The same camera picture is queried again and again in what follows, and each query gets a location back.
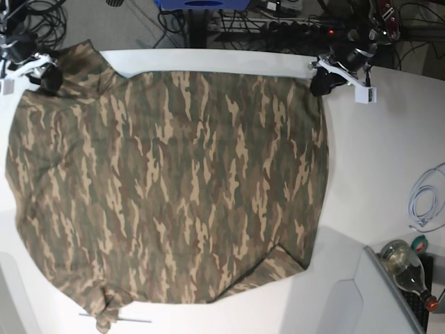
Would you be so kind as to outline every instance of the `white table surface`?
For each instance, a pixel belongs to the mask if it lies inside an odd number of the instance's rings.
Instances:
[[[103,55],[129,77],[150,70],[313,75],[307,69],[313,58],[284,54],[161,49]],[[325,301],[336,281],[353,277],[362,244],[415,236],[408,228],[406,202],[420,174],[445,161],[445,82],[376,67],[371,80],[378,87],[377,104],[354,103],[354,90],[347,86],[323,98],[330,175],[307,272],[213,305],[133,303],[122,316],[154,323],[120,323],[111,334],[129,328],[135,333],[315,333],[320,319],[316,304]],[[18,86],[17,94],[0,99],[0,252],[16,259],[42,333],[96,333],[94,321],[75,317],[79,307],[38,272],[13,225],[15,204],[3,175],[10,124],[26,84]],[[428,238],[436,253],[445,254],[445,228]],[[313,307],[302,302],[308,297],[314,299]]]

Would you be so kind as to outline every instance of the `camouflage fabric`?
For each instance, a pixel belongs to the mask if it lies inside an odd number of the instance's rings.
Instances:
[[[208,303],[305,270],[327,182],[307,82],[125,79],[89,42],[55,97],[25,92],[7,176],[38,268],[105,333],[132,301]]]

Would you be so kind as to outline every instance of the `blue container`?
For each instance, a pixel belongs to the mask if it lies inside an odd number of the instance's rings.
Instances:
[[[174,9],[246,9],[250,0],[156,0],[166,10]]]

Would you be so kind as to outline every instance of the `glass bottle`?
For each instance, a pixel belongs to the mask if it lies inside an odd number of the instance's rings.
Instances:
[[[433,312],[439,303],[425,286],[425,271],[416,252],[403,240],[391,241],[380,252],[388,273],[399,288],[414,292],[423,301],[425,308]]]

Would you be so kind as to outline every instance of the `white cable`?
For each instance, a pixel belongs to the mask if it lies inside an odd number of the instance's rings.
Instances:
[[[440,214],[440,212],[445,207],[445,200],[443,201],[442,205],[439,205],[439,193],[437,192],[437,189],[429,184],[425,184],[425,182],[436,173],[438,175],[441,175],[445,179],[445,173],[440,170],[440,168],[443,166],[445,166],[445,163],[440,164],[437,167],[428,169],[424,174],[422,174],[422,176],[417,180],[415,185],[412,187],[410,197],[408,198],[408,205],[407,205],[408,216],[421,228],[425,227],[431,220],[437,217],[437,215]],[[421,196],[426,195],[427,193],[430,193],[432,196],[430,209],[428,209],[428,211],[423,214],[417,214],[416,211],[417,200]],[[438,228],[433,228],[428,231],[422,231],[414,225],[410,225],[410,228],[420,233],[429,233],[436,231],[444,226],[445,223],[440,225]]]

